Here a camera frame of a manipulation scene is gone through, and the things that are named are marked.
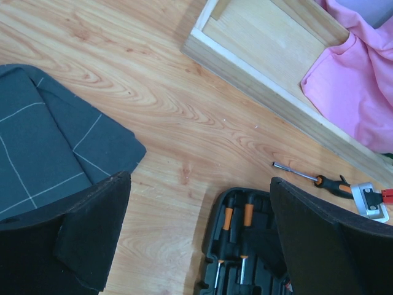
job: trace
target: screwdriver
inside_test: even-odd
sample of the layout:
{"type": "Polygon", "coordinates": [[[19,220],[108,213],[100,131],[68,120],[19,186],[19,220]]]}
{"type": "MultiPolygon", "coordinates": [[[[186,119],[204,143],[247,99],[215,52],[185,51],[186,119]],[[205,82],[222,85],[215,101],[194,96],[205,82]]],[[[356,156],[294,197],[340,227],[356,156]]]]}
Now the screwdriver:
{"type": "Polygon", "coordinates": [[[234,206],[235,206],[235,198],[233,195],[231,195],[231,196],[229,196],[228,203],[225,208],[224,225],[222,226],[222,230],[219,235],[219,250],[218,250],[218,254],[217,254],[217,259],[218,259],[219,265],[217,267],[216,282],[214,284],[214,293],[217,292],[217,287],[219,284],[220,268],[221,268],[221,264],[223,264],[224,260],[225,260],[225,246],[227,245],[228,240],[229,240],[229,228],[231,225],[234,206]]]}
{"type": "MultiPolygon", "coordinates": [[[[247,196],[247,204],[245,204],[244,206],[244,223],[243,223],[244,229],[247,229],[248,227],[251,226],[253,210],[254,210],[254,195],[249,194],[247,196]]],[[[241,254],[240,254],[240,258],[241,258],[240,284],[241,285],[244,284],[244,273],[246,270],[246,261],[248,258],[247,252],[248,252],[247,245],[245,241],[242,241],[241,254]]]]}
{"type": "Polygon", "coordinates": [[[320,189],[326,189],[331,194],[336,195],[337,197],[341,197],[344,199],[353,199],[351,185],[346,182],[344,176],[342,175],[340,175],[341,180],[331,180],[323,175],[312,177],[277,162],[273,162],[273,166],[313,180],[316,187],[319,187],[320,189]]]}

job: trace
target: wooden tray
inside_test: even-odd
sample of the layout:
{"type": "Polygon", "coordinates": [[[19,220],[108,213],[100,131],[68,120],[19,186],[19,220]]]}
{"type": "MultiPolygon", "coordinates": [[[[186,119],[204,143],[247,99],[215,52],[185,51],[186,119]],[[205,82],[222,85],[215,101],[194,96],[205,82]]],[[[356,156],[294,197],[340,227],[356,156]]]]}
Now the wooden tray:
{"type": "Polygon", "coordinates": [[[322,51],[347,37],[313,0],[208,0],[182,52],[392,187],[392,160],[321,116],[299,85],[322,51]]]}

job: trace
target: toolbox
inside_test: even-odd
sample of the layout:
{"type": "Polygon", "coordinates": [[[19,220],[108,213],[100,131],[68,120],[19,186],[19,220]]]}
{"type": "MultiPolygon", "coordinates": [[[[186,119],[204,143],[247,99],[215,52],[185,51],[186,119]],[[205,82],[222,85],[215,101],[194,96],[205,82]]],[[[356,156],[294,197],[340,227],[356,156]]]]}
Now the toolbox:
{"type": "Polygon", "coordinates": [[[234,187],[220,194],[202,252],[194,295],[292,294],[268,192],[234,187]]]}

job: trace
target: metal shaft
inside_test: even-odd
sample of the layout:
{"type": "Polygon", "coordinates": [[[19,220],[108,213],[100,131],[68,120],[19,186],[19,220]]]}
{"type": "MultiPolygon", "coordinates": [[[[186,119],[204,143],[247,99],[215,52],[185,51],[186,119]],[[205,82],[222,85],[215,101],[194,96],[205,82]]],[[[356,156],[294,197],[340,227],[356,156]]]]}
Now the metal shaft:
{"type": "Polygon", "coordinates": [[[217,287],[219,285],[220,268],[221,268],[221,262],[219,262],[219,266],[217,267],[216,282],[214,284],[214,293],[216,293],[217,287]]]}
{"type": "Polygon", "coordinates": [[[273,162],[273,166],[276,167],[276,168],[283,169],[283,170],[288,171],[288,172],[295,173],[295,174],[297,174],[297,175],[300,175],[300,176],[302,176],[302,177],[308,178],[308,179],[310,179],[310,180],[318,181],[318,179],[315,178],[315,177],[312,177],[312,176],[310,176],[310,175],[307,175],[307,174],[304,174],[304,173],[299,172],[299,171],[297,171],[297,170],[294,170],[294,169],[292,169],[292,168],[290,168],[290,167],[288,167],[288,166],[285,166],[285,165],[283,165],[283,164],[280,164],[280,163],[277,163],[277,162],[273,162]]]}
{"type": "Polygon", "coordinates": [[[243,258],[241,260],[241,272],[240,272],[240,284],[244,285],[244,273],[246,271],[246,260],[247,258],[243,258]]]}

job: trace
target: pink fabric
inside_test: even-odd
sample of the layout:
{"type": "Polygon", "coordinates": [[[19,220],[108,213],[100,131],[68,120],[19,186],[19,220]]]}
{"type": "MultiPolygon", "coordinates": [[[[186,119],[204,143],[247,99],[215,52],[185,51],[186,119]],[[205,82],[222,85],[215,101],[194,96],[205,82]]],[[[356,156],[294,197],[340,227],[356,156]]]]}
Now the pink fabric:
{"type": "Polygon", "coordinates": [[[316,0],[351,33],[301,85],[329,121],[375,152],[393,152],[393,17],[374,29],[336,0],[316,0]]]}

